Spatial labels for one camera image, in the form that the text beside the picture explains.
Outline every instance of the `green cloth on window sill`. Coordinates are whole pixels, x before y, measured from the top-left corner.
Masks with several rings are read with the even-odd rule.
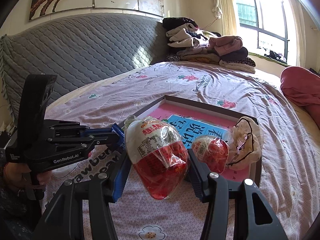
[[[251,55],[251,56],[256,56],[256,57],[259,57],[259,58],[263,58],[263,59],[265,59],[265,60],[268,60],[268,61],[271,61],[271,62],[280,64],[280,65],[282,65],[282,66],[284,66],[284,67],[290,67],[290,65],[281,63],[280,61],[277,61],[277,60],[272,59],[272,58],[269,58],[269,57],[262,56],[262,55],[260,55],[260,54],[256,54],[256,53],[249,52],[249,55]]]

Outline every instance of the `strawberry-shaped package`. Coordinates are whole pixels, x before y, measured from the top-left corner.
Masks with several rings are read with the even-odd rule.
[[[184,179],[188,151],[178,131],[166,122],[150,116],[129,122],[125,144],[132,165],[149,194],[164,199]]]
[[[197,137],[191,148],[200,162],[206,163],[210,171],[222,173],[229,153],[229,147],[222,139],[211,135]]]

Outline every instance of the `crumpled plastic bag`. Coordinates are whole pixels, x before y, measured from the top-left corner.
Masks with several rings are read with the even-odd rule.
[[[130,116],[124,124],[126,150],[144,187],[153,198],[166,198],[188,171],[189,154],[180,134],[151,116]]]
[[[224,140],[229,145],[228,168],[242,170],[257,162],[262,154],[263,135],[260,127],[249,117],[241,117]]]
[[[206,163],[210,171],[222,173],[228,158],[228,145],[212,135],[197,137],[191,148],[200,162]]]

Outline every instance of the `gray quilted headboard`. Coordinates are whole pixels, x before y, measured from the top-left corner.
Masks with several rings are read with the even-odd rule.
[[[166,30],[157,19],[117,13],[64,17],[0,42],[2,95],[18,118],[28,74],[56,74],[49,103],[86,84],[164,61]]]

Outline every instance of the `red blanket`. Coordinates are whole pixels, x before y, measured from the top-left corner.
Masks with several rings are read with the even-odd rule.
[[[281,90],[302,106],[320,128],[320,77],[302,67],[287,67],[281,73]]]

